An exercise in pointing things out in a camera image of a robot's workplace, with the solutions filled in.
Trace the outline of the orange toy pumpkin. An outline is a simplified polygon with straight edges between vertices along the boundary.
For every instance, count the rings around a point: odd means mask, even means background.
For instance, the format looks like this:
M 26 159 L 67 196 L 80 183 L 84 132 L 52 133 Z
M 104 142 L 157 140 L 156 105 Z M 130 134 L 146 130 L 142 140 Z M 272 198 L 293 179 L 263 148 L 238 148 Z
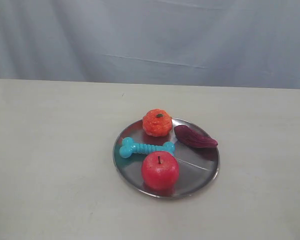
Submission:
M 142 118 L 142 128 L 148 136 L 165 137 L 173 128 L 172 117 L 162 109 L 152 109 Z

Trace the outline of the pale blue backdrop cloth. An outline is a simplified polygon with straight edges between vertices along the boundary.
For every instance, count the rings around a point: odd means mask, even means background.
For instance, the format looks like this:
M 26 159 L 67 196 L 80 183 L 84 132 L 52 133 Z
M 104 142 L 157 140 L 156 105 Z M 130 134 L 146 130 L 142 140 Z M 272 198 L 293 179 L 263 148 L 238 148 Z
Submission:
M 0 79 L 300 89 L 300 0 L 0 0 Z

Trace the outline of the red toy apple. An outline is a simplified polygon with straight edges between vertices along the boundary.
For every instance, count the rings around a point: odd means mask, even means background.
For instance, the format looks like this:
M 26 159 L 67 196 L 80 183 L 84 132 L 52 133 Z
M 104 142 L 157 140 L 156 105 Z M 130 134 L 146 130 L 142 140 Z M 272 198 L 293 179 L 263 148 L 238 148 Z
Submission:
M 155 151 L 142 162 L 141 175 L 151 189 L 163 191 L 172 188 L 179 178 L 179 164 L 167 151 Z

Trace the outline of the turquoise toy bone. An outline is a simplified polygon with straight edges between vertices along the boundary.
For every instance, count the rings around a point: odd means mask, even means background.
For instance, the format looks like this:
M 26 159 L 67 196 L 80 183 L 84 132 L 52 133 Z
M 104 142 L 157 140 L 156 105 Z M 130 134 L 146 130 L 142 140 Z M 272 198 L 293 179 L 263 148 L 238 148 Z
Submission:
M 119 148 L 119 155 L 127 159 L 131 157 L 132 154 L 142 154 L 149 155 L 154 152 L 168 152 L 171 155 L 174 155 L 175 144 L 167 141 L 163 145 L 153 145 L 146 143 L 138 143 L 133 140 L 131 137 L 125 137 L 122 140 L 122 145 Z

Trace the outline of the round steel divided plate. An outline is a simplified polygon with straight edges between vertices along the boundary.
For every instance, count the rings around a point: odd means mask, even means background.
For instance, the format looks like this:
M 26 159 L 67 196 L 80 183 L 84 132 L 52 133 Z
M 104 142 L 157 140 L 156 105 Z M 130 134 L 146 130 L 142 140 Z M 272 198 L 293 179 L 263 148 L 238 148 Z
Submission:
M 179 177 L 173 187 L 163 191 L 149 188 L 142 178 L 142 162 L 144 154 L 133 154 L 124 159 L 120 157 L 119 149 L 122 140 L 131 137 L 137 143 L 163 145 L 172 142 L 175 145 L 174 156 L 179 165 Z M 220 169 L 218 148 L 193 148 L 181 143 L 174 130 L 164 137 L 147 135 L 143 130 L 142 120 L 137 120 L 126 128 L 116 138 L 113 145 L 113 163 L 121 178 L 133 189 L 159 199 L 180 199 L 191 196 L 212 183 Z

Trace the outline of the purple toy sweet potato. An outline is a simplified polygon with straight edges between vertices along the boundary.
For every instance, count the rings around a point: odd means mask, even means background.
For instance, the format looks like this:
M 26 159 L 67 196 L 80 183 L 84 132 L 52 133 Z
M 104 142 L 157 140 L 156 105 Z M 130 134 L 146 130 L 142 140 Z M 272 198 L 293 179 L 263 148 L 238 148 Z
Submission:
M 178 141 L 192 148 L 207 149 L 218 146 L 218 142 L 215 139 L 198 133 L 186 125 L 175 126 L 174 133 Z

